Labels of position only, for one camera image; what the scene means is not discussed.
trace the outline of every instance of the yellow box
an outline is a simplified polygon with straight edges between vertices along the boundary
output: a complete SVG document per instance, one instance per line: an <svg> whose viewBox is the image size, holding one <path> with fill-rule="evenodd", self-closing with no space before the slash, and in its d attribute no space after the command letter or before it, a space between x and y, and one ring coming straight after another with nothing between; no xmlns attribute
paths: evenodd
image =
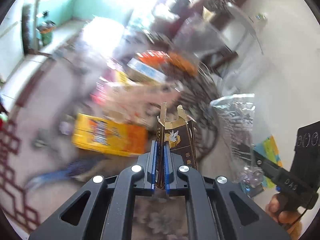
<svg viewBox="0 0 320 240"><path fill-rule="evenodd" d="M141 126L86 114L78 114L72 136L72 143L81 149L121 156L145 153L146 140L147 130Z"/></svg>

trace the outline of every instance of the silver screw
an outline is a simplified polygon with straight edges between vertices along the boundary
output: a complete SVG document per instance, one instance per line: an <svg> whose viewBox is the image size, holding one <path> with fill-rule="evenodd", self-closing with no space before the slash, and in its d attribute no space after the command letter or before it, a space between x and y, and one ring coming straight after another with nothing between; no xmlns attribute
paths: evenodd
<svg viewBox="0 0 320 240"><path fill-rule="evenodd" d="M103 181L103 177L101 175L97 175L97 176L94 176L92 180L94 183L100 183Z"/></svg>
<svg viewBox="0 0 320 240"><path fill-rule="evenodd" d="M186 166L186 165L182 165L182 166L179 167L179 171L181 171L181 172L187 172L187 171L189 171L189 167Z"/></svg>
<svg viewBox="0 0 320 240"><path fill-rule="evenodd" d="M132 170L133 172L139 172L139 171L142 170L142 167L141 167L140 165L133 165L133 166L131 167L131 170Z"/></svg>
<svg viewBox="0 0 320 240"><path fill-rule="evenodd" d="M219 182L220 184L225 184L227 181L227 178L223 176L217 178L217 182Z"/></svg>

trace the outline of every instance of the red lattice pattern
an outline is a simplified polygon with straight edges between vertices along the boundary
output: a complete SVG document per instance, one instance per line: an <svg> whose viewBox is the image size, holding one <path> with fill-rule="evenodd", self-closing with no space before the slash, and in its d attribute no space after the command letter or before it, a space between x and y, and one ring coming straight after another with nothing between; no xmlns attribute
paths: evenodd
<svg viewBox="0 0 320 240"><path fill-rule="evenodd" d="M15 171L8 165L9 154L19 153L16 127L16 123L9 120L0 131L0 196L6 200L6 205L11 201L12 210L0 206L8 217L31 233L40 225L38 212L26 204L26 192L15 184Z"/></svg>

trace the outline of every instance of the green trash can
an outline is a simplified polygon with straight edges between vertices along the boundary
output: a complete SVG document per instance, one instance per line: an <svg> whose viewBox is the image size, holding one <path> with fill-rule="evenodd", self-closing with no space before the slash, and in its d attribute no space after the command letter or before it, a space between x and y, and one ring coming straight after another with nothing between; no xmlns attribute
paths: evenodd
<svg viewBox="0 0 320 240"><path fill-rule="evenodd" d="M37 27L41 34L41 40L43 46L47 46L51 43L53 37L53 30L55 29L55 23L52 21L43 22Z"/></svg>
<svg viewBox="0 0 320 240"><path fill-rule="evenodd" d="M52 37L53 37L52 31L53 31L53 28L48 32L40 32L43 46L47 46L48 44L51 43Z"/></svg>

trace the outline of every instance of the black gripper frame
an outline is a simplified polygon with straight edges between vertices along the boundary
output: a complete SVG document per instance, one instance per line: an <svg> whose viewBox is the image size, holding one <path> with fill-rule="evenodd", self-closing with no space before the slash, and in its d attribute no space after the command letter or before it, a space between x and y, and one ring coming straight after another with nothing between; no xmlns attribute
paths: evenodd
<svg viewBox="0 0 320 240"><path fill-rule="evenodd" d="M185 197L190 240L290 240L237 184L203 177L193 168L180 171L182 157L171 154L168 143L163 154L167 193ZM155 162L153 141L150 153L137 160L140 171L131 166L100 183L90 179L29 240L130 240L135 196L153 194Z"/></svg>

